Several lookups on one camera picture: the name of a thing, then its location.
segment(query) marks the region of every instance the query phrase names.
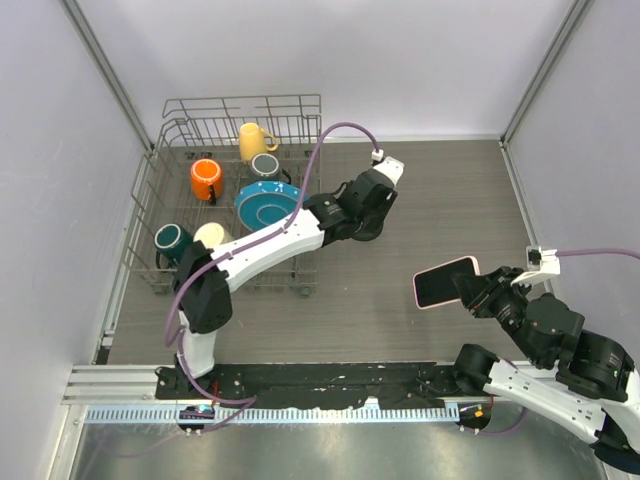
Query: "black bracket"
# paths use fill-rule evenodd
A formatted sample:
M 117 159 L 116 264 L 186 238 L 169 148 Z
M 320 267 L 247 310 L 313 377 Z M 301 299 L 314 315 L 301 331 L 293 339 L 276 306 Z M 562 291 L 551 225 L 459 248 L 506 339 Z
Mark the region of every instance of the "black bracket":
M 202 242 L 194 242 L 184 252 L 173 277 L 173 291 L 177 292 L 197 270 L 211 262 L 211 251 Z M 201 275 L 189 287 L 180 308 L 189 319 L 193 333 L 211 333 L 226 324 L 233 314 L 228 274 L 217 266 Z

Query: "wire dish rack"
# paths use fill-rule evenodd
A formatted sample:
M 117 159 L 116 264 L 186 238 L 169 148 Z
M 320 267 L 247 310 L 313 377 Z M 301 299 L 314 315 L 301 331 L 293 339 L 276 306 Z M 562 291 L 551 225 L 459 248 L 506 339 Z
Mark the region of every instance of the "wire dish rack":
M 254 122 L 275 135 L 273 153 L 300 187 L 311 150 L 322 131 L 320 95 L 218 97 L 168 100 L 155 148 L 140 160 L 131 192 L 134 212 L 122 262 L 129 273 L 142 276 L 155 293 L 170 291 L 172 273 L 159 261 L 156 231 L 167 223 L 185 227 L 192 235 L 207 222 L 222 224 L 235 239 L 251 233 L 234 207 L 240 190 L 253 183 L 249 167 L 240 160 L 238 131 Z M 224 191 L 214 205 L 191 191 L 190 168 L 195 160 L 213 158 L 223 169 Z M 311 173 L 307 195 L 320 191 L 320 158 Z M 310 295 L 318 284 L 317 252 L 274 266 L 246 285 L 252 288 L 295 288 Z

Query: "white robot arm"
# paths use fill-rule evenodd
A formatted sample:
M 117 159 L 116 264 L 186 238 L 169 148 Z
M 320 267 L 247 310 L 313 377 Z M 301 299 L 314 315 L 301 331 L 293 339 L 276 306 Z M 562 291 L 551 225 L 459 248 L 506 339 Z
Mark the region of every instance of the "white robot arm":
M 493 317 L 537 368 L 556 382 L 534 379 L 479 345 L 464 345 L 453 375 L 467 394 L 509 398 L 587 442 L 596 456 L 640 474 L 640 376 L 617 342 L 582 328 L 584 317 L 550 293 L 529 302 L 531 285 L 560 273 L 555 250 L 527 249 L 529 271 L 501 267 L 453 278 L 465 308 Z
M 295 255 L 336 240 L 377 238 L 397 196 L 395 187 L 403 171 L 402 162 L 394 158 L 374 158 L 374 165 L 348 182 L 337 198 L 328 193 L 311 196 L 293 223 L 286 217 L 213 251 L 194 243 L 174 276 L 174 291 L 212 259 L 224 260 L 189 287 L 180 304 L 180 322 L 185 327 L 184 363 L 193 378 L 206 375 L 214 367 L 217 330 L 232 315 L 231 293 L 260 272 Z M 261 241 L 270 236 L 268 241 Z

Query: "dark green mug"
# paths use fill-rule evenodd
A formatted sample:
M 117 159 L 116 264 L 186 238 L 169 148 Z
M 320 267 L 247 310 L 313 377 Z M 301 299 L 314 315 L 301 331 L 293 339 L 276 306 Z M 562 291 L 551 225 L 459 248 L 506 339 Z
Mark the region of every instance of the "dark green mug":
M 193 243 L 193 237 L 181 225 L 176 223 L 168 223 L 156 232 L 156 236 L 153 239 L 156 244 L 156 267 L 162 268 L 159 265 L 159 256 L 163 255 L 169 261 L 170 267 L 177 267 L 182 260 L 184 251 L 189 245 Z

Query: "phone screen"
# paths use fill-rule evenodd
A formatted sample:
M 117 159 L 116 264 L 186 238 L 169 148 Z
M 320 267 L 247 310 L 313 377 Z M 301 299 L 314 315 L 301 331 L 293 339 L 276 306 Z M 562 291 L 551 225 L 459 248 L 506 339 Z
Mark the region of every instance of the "phone screen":
M 416 273 L 413 288 L 418 308 L 432 308 L 460 300 L 458 290 L 451 280 L 455 273 L 478 275 L 478 261 L 475 257 L 462 257 Z

